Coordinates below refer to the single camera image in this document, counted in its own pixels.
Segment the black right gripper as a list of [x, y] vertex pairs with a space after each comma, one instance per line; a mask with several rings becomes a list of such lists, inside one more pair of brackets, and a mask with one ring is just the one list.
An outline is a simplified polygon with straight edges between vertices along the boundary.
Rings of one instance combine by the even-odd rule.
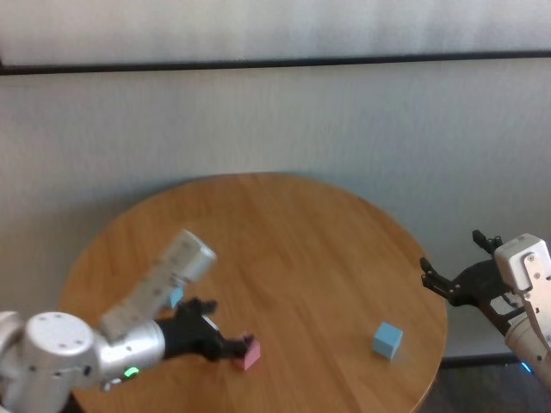
[[[500, 236], [487, 237], [480, 230], [472, 231], [472, 239], [489, 255], [493, 255], [500, 246]], [[502, 336], [511, 327], [510, 321], [524, 314], [524, 309], [519, 306], [512, 306], [503, 314], [499, 314], [491, 306], [494, 299], [513, 293], [512, 288], [503, 281], [493, 259], [477, 262], [461, 271], [452, 280], [455, 286], [453, 292], [450, 292], [450, 280], [441, 276], [425, 257], [420, 258], [419, 264], [422, 270], [421, 281], [425, 288], [448, 300], [452, 306], [471, 305], [478, 308]]]

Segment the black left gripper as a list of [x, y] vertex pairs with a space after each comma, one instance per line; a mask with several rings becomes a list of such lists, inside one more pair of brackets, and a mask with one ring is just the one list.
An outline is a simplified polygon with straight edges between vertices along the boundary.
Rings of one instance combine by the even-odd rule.
[[207, 321], [215, 313], [216, 300], [192, 298], [180, 303], [172, 317], [159, 319], [157, 325], [164, 337], [164, 359], [185, 354], [198, 354], [208, 361], [244, 359], [256, 337], [223, 338], [219, 329]]

